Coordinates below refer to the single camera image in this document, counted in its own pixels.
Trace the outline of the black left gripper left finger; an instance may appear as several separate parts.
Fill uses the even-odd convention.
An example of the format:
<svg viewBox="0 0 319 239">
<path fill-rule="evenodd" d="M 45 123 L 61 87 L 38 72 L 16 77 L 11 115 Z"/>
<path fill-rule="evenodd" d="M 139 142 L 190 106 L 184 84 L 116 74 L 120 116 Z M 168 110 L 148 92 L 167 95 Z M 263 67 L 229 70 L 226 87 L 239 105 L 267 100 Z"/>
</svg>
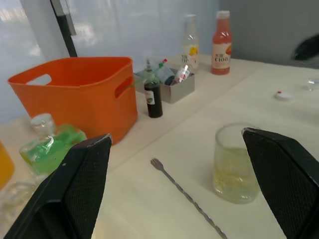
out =
<svg viewBox="0 0 319 239">
<path fill-rule="evenodd" d="M 9 228 L 6 239 L 89 239 L 105 190 L 110 134 L 70 148 Z"/>
</svg>

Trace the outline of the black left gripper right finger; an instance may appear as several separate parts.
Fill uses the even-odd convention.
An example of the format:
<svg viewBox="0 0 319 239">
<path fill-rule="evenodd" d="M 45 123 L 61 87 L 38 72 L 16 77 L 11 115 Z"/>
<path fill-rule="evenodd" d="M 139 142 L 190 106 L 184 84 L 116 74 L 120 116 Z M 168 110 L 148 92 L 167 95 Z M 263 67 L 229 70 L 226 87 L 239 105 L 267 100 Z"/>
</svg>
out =
<svg viewBox="0 0 319 239">
<path fill-rule="evenodd" d="M 319 237 L 319 163 L 295 139 L 242 130 L 261 192 L 288 239 Z"/>
</svg>

